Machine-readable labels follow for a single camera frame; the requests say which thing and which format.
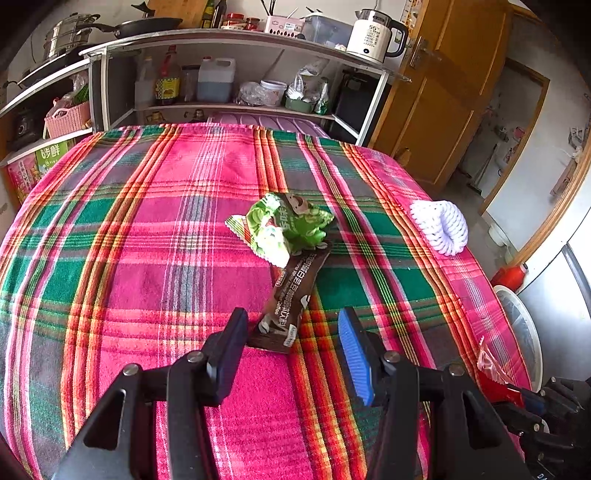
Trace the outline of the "white trash bin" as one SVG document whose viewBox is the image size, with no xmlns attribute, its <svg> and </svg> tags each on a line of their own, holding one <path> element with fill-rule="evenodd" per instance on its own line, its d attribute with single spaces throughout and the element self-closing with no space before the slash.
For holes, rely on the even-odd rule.
<svg viewBox="0 0 591 480">
<path fill-rule="evenodd" d="M 496 285 L 494 292 L 500 301 L 524 357 L 532 390 L 543 386 L 543 352 L 535 323 L 521 299 L 509 288 Z"/>
</svg>

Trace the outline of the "green pea snack bag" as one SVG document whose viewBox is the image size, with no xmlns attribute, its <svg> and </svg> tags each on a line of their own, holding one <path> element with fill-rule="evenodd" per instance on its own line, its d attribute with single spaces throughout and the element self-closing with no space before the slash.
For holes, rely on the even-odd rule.
<svg viewBox="0 0 591 480">
<path fill-rule="evenodd" d="M 325 228 L 335 216 L 304 197 L 291 193 L 266 193 L 245 215 L 231 215 L 228 229 L 257 257 L 276 267 L 304 250 L 325 249 Z"/>
</svg>

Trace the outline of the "pink plastic basket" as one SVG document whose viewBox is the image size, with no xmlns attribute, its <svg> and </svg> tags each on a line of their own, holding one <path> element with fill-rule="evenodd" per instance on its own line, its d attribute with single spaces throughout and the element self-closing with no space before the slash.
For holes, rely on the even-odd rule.
<svg viewBox="0 0 591 480">
<path fill-rule="evenodd" d="M 54 108 L 45 117 L 45 127 L 50 138 L 57 138 L 85 129 L 90 122 L 88 101 L 65 108 Z"/>
</svg>

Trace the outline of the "white vinegar jug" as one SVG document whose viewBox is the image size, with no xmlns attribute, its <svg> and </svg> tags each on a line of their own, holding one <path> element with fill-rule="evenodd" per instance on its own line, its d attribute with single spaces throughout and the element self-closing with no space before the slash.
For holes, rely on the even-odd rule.
<svg viewBox="0 0 591 480">
<path fill-rule="evenodd" d="M 235 82 L 235 59 L 204 57 L 197 79 L 197 101 L 228 103 Z"/>
</svg>

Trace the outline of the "wooden cutting board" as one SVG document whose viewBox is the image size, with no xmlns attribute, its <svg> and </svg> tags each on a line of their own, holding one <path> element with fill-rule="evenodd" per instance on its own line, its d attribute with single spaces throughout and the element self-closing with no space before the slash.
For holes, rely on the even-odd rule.
<svg viewBox="0 0 591 480">
<path fill-rule="evenodd" d="M 148 0 L 155 17 L 181 18 L 181 28 L 198 28 L 207 5 L 206 0 Z"/>
</svg>

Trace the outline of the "soy sauce bottle yellow label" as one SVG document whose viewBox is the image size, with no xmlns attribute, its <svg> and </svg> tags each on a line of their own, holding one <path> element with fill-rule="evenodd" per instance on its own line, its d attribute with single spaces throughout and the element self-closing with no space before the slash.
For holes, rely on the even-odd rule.
<svg viewBox="0 0 591 480">
<path fill-rule="evenodd" d="M 176 46 L 168 47 L 160 65 L 154 86 L 155 102 L 158 105 L 172 104 L 179 96 L 181 68 L 177 62 Z"/>
</svg>

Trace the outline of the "stainless steel steamer pot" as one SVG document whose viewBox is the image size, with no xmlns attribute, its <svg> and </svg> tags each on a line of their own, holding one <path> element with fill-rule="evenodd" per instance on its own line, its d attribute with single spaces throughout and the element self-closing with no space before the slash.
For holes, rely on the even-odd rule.
<svg viewBox="0 0 591 480">
<path fill-rule="evenodd" d="M 45 35 L 43 59 L 49 60 L 68 53 L 78 46 L 85 45 L 91 33 L 90 24 L 100 18 L 100 14 L 79 14 L 74 12 L 58 21 Z"/>
</svg>

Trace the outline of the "pink utensil holder box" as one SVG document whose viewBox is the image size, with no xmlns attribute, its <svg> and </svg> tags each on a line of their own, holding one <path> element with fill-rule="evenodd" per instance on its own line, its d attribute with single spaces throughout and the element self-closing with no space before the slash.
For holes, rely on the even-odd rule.
<svg viewBox="0 0 591 480">
<path fill-rule="evenodd" d="M 276 36 L 297 37 L 304 30 L 304 20 L 272 15 L 267 17 L 264 33 Z"/>
</svg>

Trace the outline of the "clear plastic storage container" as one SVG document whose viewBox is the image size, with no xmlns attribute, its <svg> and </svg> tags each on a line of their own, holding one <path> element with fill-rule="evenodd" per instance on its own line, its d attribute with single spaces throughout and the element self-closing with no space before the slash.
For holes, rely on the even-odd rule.
<svg viewBox="0 0 591 480">
<path fill-rule="evenodd" d="M 332 19 L 324 14 L 308 14 L 304 17 L 304 39 L 313 43 L 335 48 L 346 47 L 353 31 L 353 26 Z"/>
</svg>

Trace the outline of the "white metal shelf rack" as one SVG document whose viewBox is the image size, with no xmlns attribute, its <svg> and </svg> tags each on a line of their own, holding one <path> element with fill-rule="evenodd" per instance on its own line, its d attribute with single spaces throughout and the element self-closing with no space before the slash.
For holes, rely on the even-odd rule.
<svg viewBox="0 0 591 480">
<path fill-rule="evenodd" d="M 358 127 L 320 104 L 334 90 L 335 74 L 346 68 L 379 78 Z M 331 121 L 362 146 L 395 76 L 376 60 L 297 37 L 226 29 L 136 35 L 84 48 L 73 63 L 38 79 L 2 107 L 3 116 L 37 107 L 42 125 L 50 129 L 44 139 L 13 148 L 2 162 L 10 165 L 90 131 L 155 122 L 161 112 L 175 120 L 176 109 Z"/>
</svg>

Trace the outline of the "white foam fruit net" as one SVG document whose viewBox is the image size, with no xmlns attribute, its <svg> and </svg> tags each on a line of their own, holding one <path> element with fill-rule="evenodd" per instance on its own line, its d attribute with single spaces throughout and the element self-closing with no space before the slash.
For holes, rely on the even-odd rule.
<svg viewBox="0 0 591 480">
<path fill-rule="evenodd" d="M 466 219 L 453 202 L 415 200 L 410 212 L 427 241 L 439 254 L 456 256 L 468 245 Z"/>
</svg>

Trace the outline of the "brown chocolate bar wrapper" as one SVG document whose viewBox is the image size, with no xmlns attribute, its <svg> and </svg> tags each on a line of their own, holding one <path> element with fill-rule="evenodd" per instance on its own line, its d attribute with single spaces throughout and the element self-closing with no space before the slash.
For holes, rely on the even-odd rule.
<svg viewBox="0 0 591 480">
<path fill-rule="evenodd" d="M 332 251 L 330 241 L 290 256 L 273 286 L 263 316 L 249 333 L 249 347 L 281 354 L 290 352 L 300 329 L 301 315 L 311 300 L 318 272 Z"/>
</svg>

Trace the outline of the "pink storage bin lid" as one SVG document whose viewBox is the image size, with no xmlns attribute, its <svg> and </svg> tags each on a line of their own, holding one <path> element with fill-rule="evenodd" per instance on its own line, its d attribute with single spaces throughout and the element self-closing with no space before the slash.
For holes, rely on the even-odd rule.
<svg viewBox="0 0 591 480">
<path fill-rule="evenodd" d="M 322 127 L 311 120 L 276 115 L 215 113 L 208 117 L 208 123 L 259 126 L 270 130 L 301 133 L 308 136 L 329 138 Z"/>
</svg>

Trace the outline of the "black induction cooktop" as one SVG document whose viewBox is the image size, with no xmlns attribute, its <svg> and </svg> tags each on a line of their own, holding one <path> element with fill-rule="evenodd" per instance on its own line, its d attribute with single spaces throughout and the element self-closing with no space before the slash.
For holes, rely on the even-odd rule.
<svg viewBox="0 0 591 480">
<path fill-rule="evenodd" d="M 94 43 L 91 43 L 90 45 L 78 46 L 66 53 L 56 56 L 53 59 L 47 60 L 25 75 L 20 81 L 18 81 L 17 86 L 21 89 L 28 88 L 39 80 L 42 80 L 55 72 L 73 65 L 82 59 L 82 56 L 80 55 L 81 51 L 94 46 Z"/>
</svg>

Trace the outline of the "wooden door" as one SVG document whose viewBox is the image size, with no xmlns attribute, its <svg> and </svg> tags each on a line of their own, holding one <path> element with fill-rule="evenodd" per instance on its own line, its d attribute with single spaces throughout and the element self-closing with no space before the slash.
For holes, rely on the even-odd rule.
<svg viewBox="0 0 591 480">
<path fill-rule="evenodd" d="M 506 1 L 425 1 L 370 148 L 396 159 L 430 195 L 456 170 L 503 70 Z"/>
</svg>

